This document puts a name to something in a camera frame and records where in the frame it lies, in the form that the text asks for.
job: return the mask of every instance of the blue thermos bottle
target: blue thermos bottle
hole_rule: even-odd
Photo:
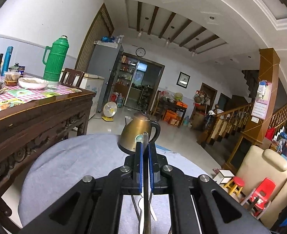
[[[2,76],[5,75],[4,72],[8,71],[12,50],[13,50],[13,46],[7,47],[7,51],[6,51],[5,59],[4,59],[4,64],[3,64],[3,68],[2,68],[2,74],[1,74]]]

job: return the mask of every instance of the kettle lid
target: kettle lid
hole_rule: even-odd
[[[138,118],[144,121],[150,121],[150,118],[143,112],[134,113],[134,118]]]

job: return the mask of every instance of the black robot arm frame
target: black robot arm frame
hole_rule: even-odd
[[[207,175],[187,176],[154,143],[143,145],[108,176],[84,176],[19,234],[117,234],[123,196],[142,189],[144,234],[150,234],[149,177],[154,195],[168,194],[173,234],[269,233]]]

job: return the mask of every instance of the stair railing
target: stair railing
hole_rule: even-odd
[[[283,126],[287,127],[287,104],[272,115],[269,126],[275,128],[275,134],[280,131]]]
[[[213,114],[205,125],[197,143],[212,144],[216,140],[227,137],[232,131],[241,131],[245,126],[249,115],[252,112],[254,102],[225,111]]]

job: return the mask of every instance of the green thermos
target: green thermos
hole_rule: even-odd
[[[46,66],[43,79],[52,82],[59,82],[63,63],[66,58],[66,53],[69,49],[68,37],[63,35],[57,39],[51,47],[45,48],[43,63]],[[46,52],[50,50],[50,53],[45,62]]]

